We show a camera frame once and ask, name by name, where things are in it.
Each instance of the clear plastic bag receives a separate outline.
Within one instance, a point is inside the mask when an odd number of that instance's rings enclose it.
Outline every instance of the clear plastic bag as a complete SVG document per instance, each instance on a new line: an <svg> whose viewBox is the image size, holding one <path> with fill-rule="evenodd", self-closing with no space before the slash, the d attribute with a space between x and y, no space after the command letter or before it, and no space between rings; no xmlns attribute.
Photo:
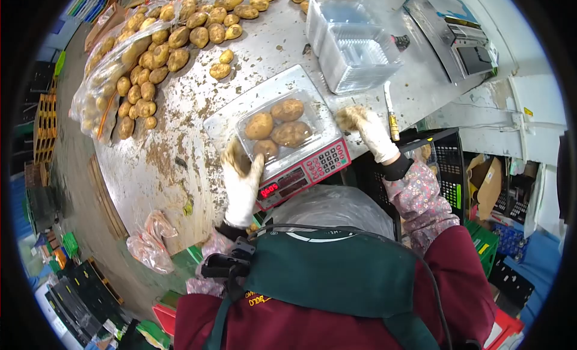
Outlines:
<svg viewBox="0 0 577 350"><path fill-rule="evenodd" d="M166 220L164 214L154 210L148 215L144 230L127 238L126 246L130 254L144 266L159 274L169 274L174 271L174 265L162 237L171 238L177 235L177 230Z"/></svg>
<svg viewBox="0 0 577 350"><path fill-rule="evenodd" d="M316 185L289 199L264 219L275 224L355 226L394 239L393 220L356 187ZM306 231L284 228L276 231Z"/></svg>

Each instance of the brown cardboard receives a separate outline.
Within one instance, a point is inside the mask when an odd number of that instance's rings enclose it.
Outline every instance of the brown cardboard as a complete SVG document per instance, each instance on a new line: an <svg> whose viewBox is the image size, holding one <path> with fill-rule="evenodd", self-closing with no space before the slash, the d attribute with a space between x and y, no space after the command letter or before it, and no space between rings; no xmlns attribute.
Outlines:
<svg viewBox="0 0 577 350"><path fill-rule="evenodd" d="M486 220L501 193L501 162L497 158L483 162L483 155L473 158L467 167L468 185L478 188L477 203L480 220Z"/></svg>
<svg viewBox="0 0 577 350"><path fill-rule="evenodd" d="M86 36L86 41L84 41L84 51L90 53L94 46L108 33L109 30L113 29L120 23L124 22L125 9L118 5L118 3L112 3L104 13L97 19L94 27L90 30L90 33ZM108 20L105 21L101 26L98 25L100 18L102 16L109 16Z"/></svg>

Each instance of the green plastic crate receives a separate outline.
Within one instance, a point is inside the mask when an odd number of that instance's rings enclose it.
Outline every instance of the green plastic crate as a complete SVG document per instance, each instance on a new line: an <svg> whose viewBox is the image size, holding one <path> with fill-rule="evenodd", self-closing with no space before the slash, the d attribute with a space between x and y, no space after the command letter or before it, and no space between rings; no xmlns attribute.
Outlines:
<svg viewBox="0 0 577 350"><path fill-rule="evenodd" d="M497 247L499 246L499 237L472 221L465 220L465 227L471 234L472 243L479 254L485 276L489 278L493 262L495 261Z"/></svg>

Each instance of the wooden pallet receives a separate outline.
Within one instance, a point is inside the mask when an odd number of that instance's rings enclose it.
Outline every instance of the wooden pallet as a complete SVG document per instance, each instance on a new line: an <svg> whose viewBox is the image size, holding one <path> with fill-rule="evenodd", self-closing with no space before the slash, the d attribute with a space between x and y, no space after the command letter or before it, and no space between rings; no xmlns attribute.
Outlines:
<svg viewBox="0 0 577 350"><path fill-rule="evenodd" d="M56 95L40 94L34 118L34 164L52 161L57 137Z"/></svg>
<svg viewBox="0 0 577 350"><path fill-rule="evenodd" d="M100 212L105 218L108 231L114 240L118 241L127 238L128 232L126 231L126 227L118 215L116 207L114 207L114 204L112 203L112 199L110 198L110 194L106 188L105 180L104 177L102 177L100 165L98 164L98 159L96 158L95 154L93 154L90 160L88 160L87 167L88 178L92 184L92 189L94 190Z"/></svg>
<svg viewBox="0 0 577 350"><path fill-rule="evenodd" d="M116 299L116 301L118 302L119 305L122 305L122 303L124 302L124 299L121 298L121 296L118 294L118 292L116 292L114 290L114 288L112 288L112 285L110 285L110 281L98 269L98 266L96 265L96 262L94 261L94 258L89 257L87 259L87 261L90 264L90 266L94 269L94 272L97 274L97 276L100 279L100 281L102 282L102 284L108 289L108 292L110 292L112 297L114 297Z"/></svg>

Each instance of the white work glove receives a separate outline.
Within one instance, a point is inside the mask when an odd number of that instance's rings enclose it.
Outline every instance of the white work glove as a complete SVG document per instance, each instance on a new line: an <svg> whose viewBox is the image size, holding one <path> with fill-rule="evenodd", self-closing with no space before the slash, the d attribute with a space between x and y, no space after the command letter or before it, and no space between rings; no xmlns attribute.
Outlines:
<svg viewBox="0 0 577 350"><path fill-rule="evenodd" d="M228 197L228 208L224 214L224 220L237 228L247 228L252 223L252 210L255 206L258 185L264 168L263 154L256 156L250 170L241 168L242 156L246 157L244 149L235 137L229 141L226 150L220 157L224 174L224 187ZM248 167L250 163L248 158L244 162Z"/></svg>
<svg viewBox="0 0 577 350"><path fill-rule="evenodd" d="M399 148L391 141L389 130L375 112L361 105L349 106L339 109L336 121L342 130L359 131L377 163L392 159L399 153Z"/></svg>

